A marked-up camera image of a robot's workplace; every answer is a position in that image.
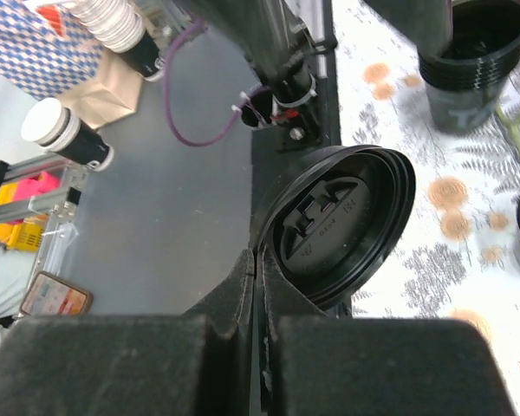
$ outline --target yellow container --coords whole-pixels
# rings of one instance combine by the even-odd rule
[[[14,198],[17,184],[0,187],[0,205],[8,204]],[[0,241],[9,249],[37,251],[42,240],[41,224],[25,221],[22,224],[0,224]]]

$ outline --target blue checkered cloth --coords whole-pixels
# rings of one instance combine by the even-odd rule
[[[60,38],[22,0],[0,0],[0,74],[38,100],[57,96],[98,72],[102,46],[66,10]]]

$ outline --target black plastic lid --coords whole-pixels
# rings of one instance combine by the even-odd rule
[[[328,309],[382,265],[413,208],[414,170],[399,152],[332,146],[282,174],[253,218],[253,249],[268,245],[283,275]]]

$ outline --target screw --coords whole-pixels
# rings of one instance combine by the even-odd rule
[[[300,127],[291,128],[289,136],[293,140],[302,140],[304,139],[304,130],[302,130]]]

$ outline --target floral tablecloth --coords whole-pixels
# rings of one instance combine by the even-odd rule
[[[415,49],[358,0],[334,1],[344,145],[373,143],[414,164],[417,197],[396,250],[353,296],[355,316],[452,317],[489,342],[520,414],[520,164],[497,122],[463,137],[432,127]],[[501,105],[520,108],[520,65]]]

